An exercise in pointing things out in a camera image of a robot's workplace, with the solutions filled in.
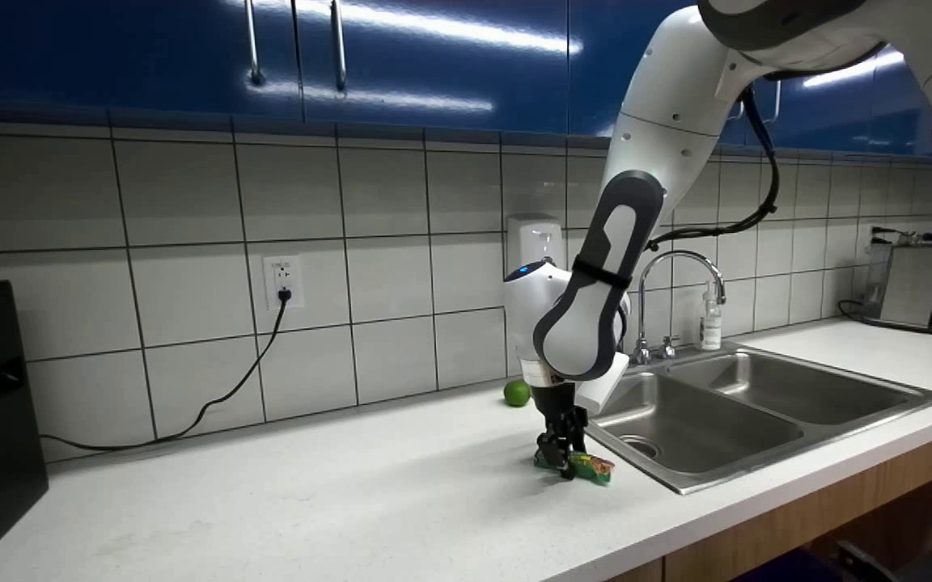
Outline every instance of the power cord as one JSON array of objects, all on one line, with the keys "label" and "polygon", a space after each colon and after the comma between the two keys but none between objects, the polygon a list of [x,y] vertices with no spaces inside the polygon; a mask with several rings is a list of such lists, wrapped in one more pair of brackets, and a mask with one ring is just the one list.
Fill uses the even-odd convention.
[{"label": "power cord", "polygon": [[745,216],[745,221],[739,221],[739,224],[730,224],[730,225],[671,230],[671,233],[664,233],[664,236],[657,236],[657,240],[648,243],[651,253],[657,253],[662,243],[666,243],[666,240],[705,240],[705,236],[745,233],[745,230],[756,230],[769,212],[776,209],[776,197],[779,197],[776,149],[771,145],[771,135],[769,135],[769,127],[763,127],[763,118],[761,118],[756,91],[745,91],[745,92],[743,92],[743,103],[745,103],[745,111],[749,111],[751,129],[756,129],[756,135],[759,135],[759,141],[761,141],[761,149],[763,149],[763,154],[769,154],[769,166],[771,166],[771,183],[769,183],[769,194],[763,194],[761,205],[759,205],[751,216]]},{"label": "power cord", "polygon": [[61,445],[72,445],[72,449],[88,449],[88,453],[126,453],[126,449],[162,445],[162,443],[176,443],[176,438],[189,436],[194,426],[204,424],[204,418],[207,418],[212,406],[218,406],[218,405],[225,405],[225,399],[232,399],[232,397],[242,391],[242,384],[250,380],[250,376],[264,364],[264,360],[269,356],[269,350],[271,350],[271,342],[275,342],[275,337],[279,337],[279,325],[283,325],[283,316],[284,316],[284,308],[291,305],[291,298],[296,298],[296,295],[291,295],[287,288],[279,290],[279,313],[275,313],[275,322],[271,322],[271,332],[269,332],[265,350],[253,360],[253,364],[246,369],[246,376],[242,376],[228,393],[207,399],[186,430],[168,432],[168,436],[160,436],[160,438],[146,438],[146,443],[130,443],[130,445],[77,443],[77,438],[65,438],[65,436],[56,436],[56,432],[40,432],[40,436],[43,436],[43,438],[53,438],[53,443],[61,443]]}]

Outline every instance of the white tile wall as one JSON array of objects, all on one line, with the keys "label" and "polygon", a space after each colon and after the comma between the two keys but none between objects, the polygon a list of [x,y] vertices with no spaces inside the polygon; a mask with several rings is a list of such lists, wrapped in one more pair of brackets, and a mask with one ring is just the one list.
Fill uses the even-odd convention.
[{"label": "white tile wall", "polygon": [[[579,248],[604,158],[598,145],[0,121],[0,277],[16,285],[40,418],[92,443],[180,430],[265,345],[265,256],[301,258],[305,308],[204,432],[519,376],[506,216],[561,216]],[[932,224],[932,166],[779,169],[769,225],[676,243],[720,258],[724,332],[830,316],[868,280],[868,225]],[[749,216],[763,188],[763,162],[714,158],[662,230]],[[692,338],[705,273],[664,260],[648,285],[648,342]]]}]

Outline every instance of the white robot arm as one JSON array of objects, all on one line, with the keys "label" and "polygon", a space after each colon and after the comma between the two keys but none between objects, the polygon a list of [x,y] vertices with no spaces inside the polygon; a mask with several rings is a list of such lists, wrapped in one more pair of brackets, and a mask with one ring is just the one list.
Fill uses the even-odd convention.
[{"label": "white robot arm", "polygon": [[907,51],[932,100],[932,0],[701,0],[654,33],[618,113],[604,197],[570,277],[522,264],[506,277],[524,380],[546,418],[542,463],[566,470],[584,449],[577,380],[612,369],[616,308],[639,256],[705,169],[733,103],[769,74],[816,74]]}]

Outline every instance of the electrical outlet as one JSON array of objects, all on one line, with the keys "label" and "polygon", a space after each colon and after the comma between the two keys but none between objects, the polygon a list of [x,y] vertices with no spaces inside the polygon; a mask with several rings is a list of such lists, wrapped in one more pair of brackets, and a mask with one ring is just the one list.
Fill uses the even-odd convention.
[{"label": "electrical outlet", "polygon": [[301,273],[301,256],[265,256],[265,295],[269,295],[269,313],[279,313],[279,290],[291,290],[287,310],[307,308],[305,298],[305,273]]}]

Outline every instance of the white countertop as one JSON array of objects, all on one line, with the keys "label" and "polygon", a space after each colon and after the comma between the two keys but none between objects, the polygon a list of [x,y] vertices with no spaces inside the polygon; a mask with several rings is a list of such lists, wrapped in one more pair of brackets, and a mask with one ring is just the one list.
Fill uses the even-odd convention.
[{"label": "white countertop", "polygon": [[[921,332],[827,322],[751,345],[932,387]],[[0,582],[609,578],[932,438],[927,406],[679,498],[627,463],[609,488],[539,473],[542,412],[499,397],[65,465],[0,539]]]}]

